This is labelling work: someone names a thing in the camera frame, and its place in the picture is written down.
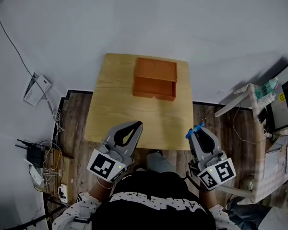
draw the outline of table top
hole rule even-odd
[[[253,119],[254,119],[254,132],[255,132],[255,142],[257,142],[255,150],[255,179],[252,191],[251,202],[248,199],[244,199],[243,203],[257,203],[264,199],[266,196],[270,195],[277,188],[279,188],[283,183],[288,180],[288,174],[286,172],[286,146],[283,146],[280,154],[280,159],[278,166],[276,166],[276,171],[274,174],[269,176],[264,176],[264,162],[265,162],[265,152],[269,149],[269,145],[263,137],[264,123],[260,123],[257,116],[262,111],[257,103],[257,98],[255,96],[255,90],[259,86],[254,84],[248,84],[241,88],[235,93],[247,91],[248,96],[252,105]],[[280,131],[282,135],[288,135],[288,128]]]
[[[132,95],[133,70],[138,57],[177,63],[176,98],[163,101]],[[111,127],[140,120],[143,132],[139,148],[190,150],[185,138],[193,127],[189,64],[149,56],[105,54],[93,93],[84,137],[100,142]]]

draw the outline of wooden floor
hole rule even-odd
[[[96,183],[96,177],[86,170],[93,149],[98,147],[96,142],[88,142],[84,139],[84,129],[86,118],[90,106],[92,95],[83,93],[72,93],[68,100],[65,100],[62,117],[65,132],[60,135],[60,146],[67,156],[75,159],[75,180],[73,183],[73,201],[76,201],[79,192],[87,192]],[[220,140],[221,148],[231,157],[236,169],[237,177],[229,185],[239,187],[240,181],[254,173],[254,146],[241,142],[233,129],[233,118],[237,109],[231,110],[219,118],[214,118],[214,113],[219,107],[205,105],[193,105],[193,121],[198,124],[211,109],[206,119],[206,128],[211,130]],[[234,120],[234,127],[242,139],[252,141],[253,121],[252,112],[249,110],[239,110]],[[149,149],[136,148],[133,153],[135,163],[145,165],[146,155]],[[175,166],[180,176],[185,176],[188,162],[192,159],[190,151],[164,151],[164,157]],[[187,181],[190,191],[197,193],[194,186]],[[222,192],[217,193],[218,203],[225,205],[231,195]]]

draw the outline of yellow label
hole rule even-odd
[[[279,102],[285,101],[285,95],[284,95],[284,93],[279,94],[278,98],[279,98]]]

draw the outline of box lid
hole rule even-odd
[[[164,60],[138,58],[135,75],[136,77],[177,82],[177,64]]]

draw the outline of table leg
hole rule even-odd
[[[243,92],[241,95],[239,95],[236,99],[232,100],[230,103],[228,103],[226,106],[224,106],[222,109],[218,110],[215,113],[215,117],[220,117],[224,113],[228,112],[229,110],[233,109],[236,105],[238,105],[241,101],[243,101],[246,97],[248,97],[248,92]]]
[[[242,190],[242,189],[238,189],[238,188],[234,188],[234,187],[229,187],[229,186],[224,186],[224,185],[220,185],[216,188],[218,191],[222,191],[228,194],[234,194],[237,196],[241,196],[244,198],[251,198],[252,196],[252,192],[251,191],[246,191],[246,190]]]

